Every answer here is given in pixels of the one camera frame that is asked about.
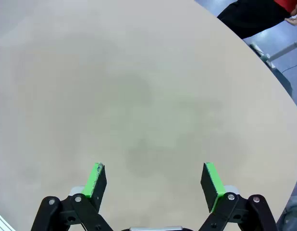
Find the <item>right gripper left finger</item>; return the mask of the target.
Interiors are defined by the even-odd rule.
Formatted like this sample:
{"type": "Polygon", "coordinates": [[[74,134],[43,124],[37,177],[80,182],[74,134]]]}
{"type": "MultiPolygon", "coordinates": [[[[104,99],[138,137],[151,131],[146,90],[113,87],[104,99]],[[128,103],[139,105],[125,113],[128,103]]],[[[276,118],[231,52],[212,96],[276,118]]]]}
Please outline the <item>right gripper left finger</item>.
{"type": "Polygon", "coordinates": [[[43,198],[31,230],[67,231],[72,225],[80,224],[86,231],[111,231],[99,214],[106,185],[105,166],[95,163],[80,192],[73,192],[64,200],[55,196],[43,198]]]}

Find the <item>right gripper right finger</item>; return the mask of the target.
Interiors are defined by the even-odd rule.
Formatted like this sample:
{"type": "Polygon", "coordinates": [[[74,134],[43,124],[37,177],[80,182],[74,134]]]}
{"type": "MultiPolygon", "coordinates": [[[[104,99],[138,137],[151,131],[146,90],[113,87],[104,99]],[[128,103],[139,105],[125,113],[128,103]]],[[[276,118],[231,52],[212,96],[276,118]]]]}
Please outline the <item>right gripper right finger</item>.
{"type": "Polygon", "coordinates": [[[210,213],[201,231],[223,231],[228,223],[242,231],[278,230],[265,197],[254,194],[245,199],[235,187],[224,186],[213,163],[204,163],[200,183],[210,213]]]}

